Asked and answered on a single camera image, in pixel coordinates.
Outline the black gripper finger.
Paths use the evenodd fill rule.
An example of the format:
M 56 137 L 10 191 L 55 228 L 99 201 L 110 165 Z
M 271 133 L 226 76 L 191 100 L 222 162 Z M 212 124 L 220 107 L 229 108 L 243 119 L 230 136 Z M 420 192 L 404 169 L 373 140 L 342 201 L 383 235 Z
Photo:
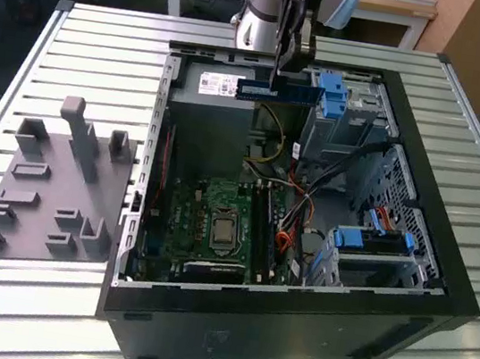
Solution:
M 301 72 L 314 60 L 316 56 L 316 37 L 313 31 L 315 22 L 316 13 L 306 10 L 291 27 L 283 72 Z
M 277 91 L 280 74 L 292 68 L 292 59 L 298 49 L 300 28 L 307 14 L 307 0 L 282 0 L 279 25 L 276 35 L 274 67 L 269 83 L 270 89 Z

